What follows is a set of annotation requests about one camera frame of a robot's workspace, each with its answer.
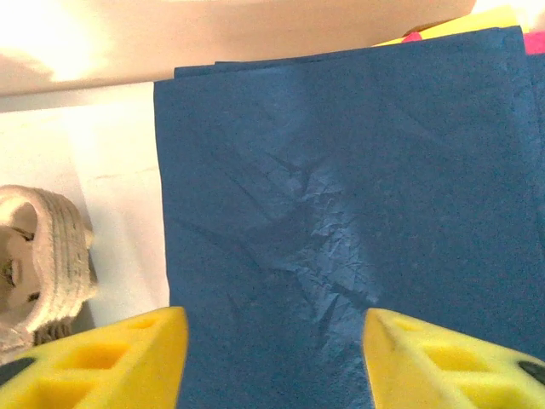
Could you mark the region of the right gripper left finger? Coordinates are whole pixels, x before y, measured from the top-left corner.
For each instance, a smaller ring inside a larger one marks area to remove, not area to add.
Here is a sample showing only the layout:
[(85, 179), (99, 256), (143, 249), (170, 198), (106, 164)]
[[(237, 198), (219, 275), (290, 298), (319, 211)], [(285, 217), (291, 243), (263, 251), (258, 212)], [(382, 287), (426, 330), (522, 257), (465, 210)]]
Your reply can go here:
[(1, 406), (174, 408), (188, 338), (169, 307), (42, 344), (1, 367)]

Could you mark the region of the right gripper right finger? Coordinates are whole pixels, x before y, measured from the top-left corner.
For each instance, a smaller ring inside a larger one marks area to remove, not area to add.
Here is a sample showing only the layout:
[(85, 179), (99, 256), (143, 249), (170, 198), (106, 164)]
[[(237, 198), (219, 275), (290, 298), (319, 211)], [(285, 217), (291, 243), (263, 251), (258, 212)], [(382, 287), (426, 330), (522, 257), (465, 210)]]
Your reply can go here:
[(376, 408), (544, 406), (542, 360), (398, 312), (368, 309), (362, 348)]

